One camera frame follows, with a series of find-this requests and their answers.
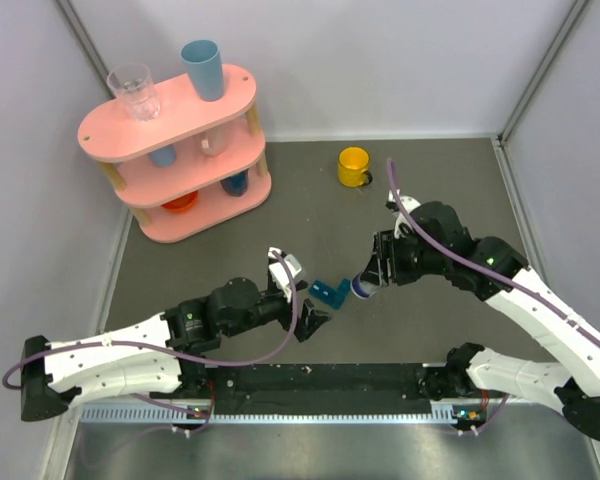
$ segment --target blue object on table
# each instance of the blue object on table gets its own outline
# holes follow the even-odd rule
[[[196,40],[187,43],[180,50],[180,58],[202,100],[214,102],[224,95],[222,60],[215,42]]]
[[[236,175],[223,178],[220,180],[220,185],[222,185],[224,191],[232,197],[240,197],[244,195],[247,188],[249,188],[249,171],[245,170]]]
[[[156,167],[170,167],[176,161],[176,149],[173,148],[173,145],[167,145],[149,152],[149,158]]]
[[[311,285],[311,288],[309,288],[309,295],[326,303],[334,310],[338,310],[344,303],[347,295],[349,295],[350,289],[351,282],[346,278],[342,279],[337,289],[330,287],[320,280],[316,280]]]

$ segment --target shelf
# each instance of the shelf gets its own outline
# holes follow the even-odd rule
[[[115,190],[116,195],[132,207],[157,207],[254,165],[264,152],[264,134],[252,136],[242,118],[224,128],[228,129],[228,147],[215,157],[204,155],[194,136],[174,145],[176,161],[170,167],[156,167],[147,155],[121,164],[118,171],[127,187]]]
[[[174,214],[162,207],[147,210],[151,223],[141,228],[156,242],[177,242],[257,207],[270,191],[271,176],[258,176],[254,167],[249,169],[249,189],[243,196],[232,197],[220,183],[214,183],[200,190],[197,203],[188,212]]]
[[[126,162],[242,115],[255,101],[256,82],[242,67],[223,70],[225,94],[215,102],[201,100],[184,74],[156,84],[161,107],[152,120],[135,120],[118,100],[96,107],[80,124],[80,146],[100,162]]]

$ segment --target orange bowl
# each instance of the orange bowl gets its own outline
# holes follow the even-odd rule
[[[195,204],[196,200],[198,200],[198,192],[191,192],[183,195],[181,197],[176,198],[175,200],[171,200],[162,205],[162,208],[170,211],[171,213],[184,213],[187,210],[190,210]]]

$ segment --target yellow mug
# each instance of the yellow mug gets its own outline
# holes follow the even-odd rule
[[[338,180],[346,187],[362,187],[373,182],[369,154],[360,147],[345,148],[338,157]]]

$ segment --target white mug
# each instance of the white mug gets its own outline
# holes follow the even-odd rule
[[[199,138],[202,152],[209,157],[215,157],[224,152],[229,145],[229,130],[225,125],[220,125],[201,133]]]

